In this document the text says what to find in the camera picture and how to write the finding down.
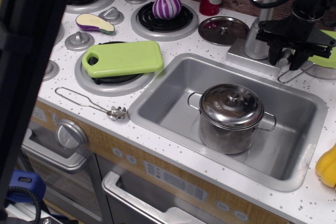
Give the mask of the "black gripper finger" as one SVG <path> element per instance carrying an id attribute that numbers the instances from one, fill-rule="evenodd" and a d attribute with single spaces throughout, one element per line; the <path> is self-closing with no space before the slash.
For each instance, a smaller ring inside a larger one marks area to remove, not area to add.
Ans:
<path id="1" fill-rule="evenodd" d="M 269 63 L 273 66 L 277 64 L 280 54 L 283 50 L 283 44 L 280 39 L 274 39 L 269 43 Z"/>
<path id="2" fill-rule="evenodd" d="M 305 49 L 292 49 L 292 58 L 290 62 L 290 71 L 298 70 L 314 53 Z"/>

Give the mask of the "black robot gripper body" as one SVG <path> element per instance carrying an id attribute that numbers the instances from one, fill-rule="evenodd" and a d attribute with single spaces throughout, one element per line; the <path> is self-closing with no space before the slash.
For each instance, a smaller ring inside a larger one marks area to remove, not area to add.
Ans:
<path id="1" fill-rule="evenodd" d="M 290 15 L 281 20 L 260 21 L 256 39 L 266 42 L 267 45 L 274 40 L 280 39 L 283 50 L 305 49 L 314 55 L 329 58 L 335 39 L 320 30 L 315 22 Z"/>

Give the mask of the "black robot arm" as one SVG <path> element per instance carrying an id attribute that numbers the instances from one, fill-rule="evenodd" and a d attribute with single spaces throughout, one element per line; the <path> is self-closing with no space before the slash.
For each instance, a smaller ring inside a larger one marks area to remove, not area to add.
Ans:
<path id="1" fill-rule="evenodd" d="M 268 46 L 267 59 L 275 66 L 285 51 L 291 53 L 290 70 L 299 69 L 310 57 L 329 58 L 335 39 L 316 23 L 335 0 L 249 0 L 261 9 L 255 38 Z"/>

